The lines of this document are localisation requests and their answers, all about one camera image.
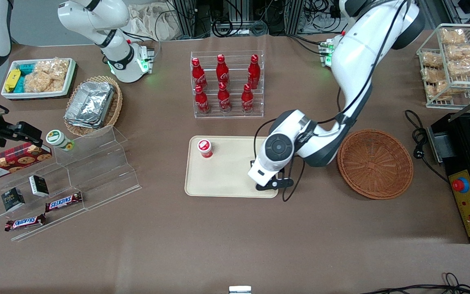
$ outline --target red and white cup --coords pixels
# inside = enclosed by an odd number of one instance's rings
[[[213,155],[213,152],[211,152],[211,142],[207,139],[199,141],[197,143],[197,148],[199,149],[199,152],[201,152],[203,158],[210,158]]]

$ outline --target metal wire rack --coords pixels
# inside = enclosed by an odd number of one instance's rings
[[[448,45],[442,41],[440,35],[441,30],[444,29],[462,29],[465,34],[466,43],[470,44],[470,24],[440,24],[418,49],[417,55],[419,57],[420,69],[422,71],[425,68],[423,65],[423,54],[425,52],[440,54],[447,82],[447,86],[439,93],[434,93],[435,95],[426,95],[426,107],[462,109],[470,104],[470,74],[453,76],[449,73],[448,63],[452,60],[450,60],[449,56],[446,54],[446,46]],[[423,86],[425,89],[427,89],[429,85],[432,85],[432,83],[423,80]],[[451,98],[448,97],[447,99],[444,99],[444,93],[453,94],[449,95]]]

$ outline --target table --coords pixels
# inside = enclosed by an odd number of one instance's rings
[[[371,98],[353,130],[384,130],[412,153],[413,127],[403,110],[416,111],[424,125],[447,113],[423,106],[415,52],[424,37],[391,51],[380,63]],[[190,52],[251,49],[266,54],[265,117],[196,120]],[[76,84],[110,75],[94,45],[19,45],[10,59],[54,56],[77,61]],[[185,194],[192,136],[252,136],[264,121],[295,108],[315,120],[336,113],[338,85],[330,70],[286,37],[164,42],[153,74],[121,89],[125,99],[116,127],[131,143],[127,157],[142,190],[24,242],[11,242],[0,223],[0,294],[212,294],[226,293],[230,285],[251,285],[256,294],[355,294],[442,284],[442,272],[453,272],[470,285],[470,245],[453,196],[418,160],[407,192],[387,201],[353,192],[336,162],[306,168],[287,203],[280,197]],[[0,97],[0,102],[11,109],[7,121],[25,120],[43,131],[65,129],[66,99],[8,102]]]

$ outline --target blue snack package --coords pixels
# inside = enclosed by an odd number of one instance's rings
[[[24,76],[21,76],[17,81],[17,85],[15,89],[13,89],[14,93],[24,93]]]
[[[27,65],[19,65],[19,70],[21,71],[22,75],[27,75],[34,71],[35,65],[33,63],[29,63]]]

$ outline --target brown woven basket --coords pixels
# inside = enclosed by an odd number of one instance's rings
[[[121,112],[121,106],[123,106],[123,93],[121,93],[121,89],[119,88],[119,85],[117,85],[117,82],[112,78],[109,78],[108,76],[95,76],[93,78],[87,79],[84,82],[108,82],[109,84],[114,86],[115,93],[113,94],[112,103],[110,103],[110,108],[108,108],[108,113],[106,114],[106,119],[104,120],[103,127],[106,127],[107,125],[115,125],[117,119],[119,118],[119,113]],[[73,90],[67,105],[67,109],[70,107],[70,104],[73,101],[73,97],[75,96],[75,93],[80,89],[81,85],[82,83],[77,86],[75,90]],[[72,134],[76,134],[77,136],[84,136],[97,130],[91,128],[76,127],[74,125],[69,124],[67,121],[65,121],[65,125]]]
[[[412,181],[412,160],[403,145],[379,130],[349,134],[338,151],[338,169],[356,192],[372,199],[399,196]]]

